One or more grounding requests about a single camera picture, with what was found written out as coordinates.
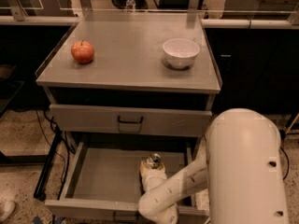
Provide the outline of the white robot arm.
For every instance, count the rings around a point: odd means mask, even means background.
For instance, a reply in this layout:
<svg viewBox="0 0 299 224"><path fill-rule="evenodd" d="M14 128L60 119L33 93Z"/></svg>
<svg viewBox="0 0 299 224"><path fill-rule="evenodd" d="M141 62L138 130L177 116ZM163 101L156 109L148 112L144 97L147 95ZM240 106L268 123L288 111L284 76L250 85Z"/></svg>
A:
<svg viewBox="0 0 299 224"><path fill-rule="evenodd" d="M138 212L156 224L177 224L177 202L207 189L210 224L289 224L280 146L270 119L226 110L207 128L204 156L176 174L141 162Z"/></svg>

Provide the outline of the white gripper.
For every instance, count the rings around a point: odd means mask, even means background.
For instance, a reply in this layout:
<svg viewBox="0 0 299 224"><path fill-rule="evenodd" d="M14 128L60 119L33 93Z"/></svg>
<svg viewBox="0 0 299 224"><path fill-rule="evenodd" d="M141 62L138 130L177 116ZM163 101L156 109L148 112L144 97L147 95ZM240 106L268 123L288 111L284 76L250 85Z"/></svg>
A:
<svg viewBox="0 0 299 224"><path fill-rule="evenodd" d="M167 180L164 164L160 164L158 169L149 170L146 160L140 162L139 173L142 177L142 185L145 192L162 185Z"/></svg>

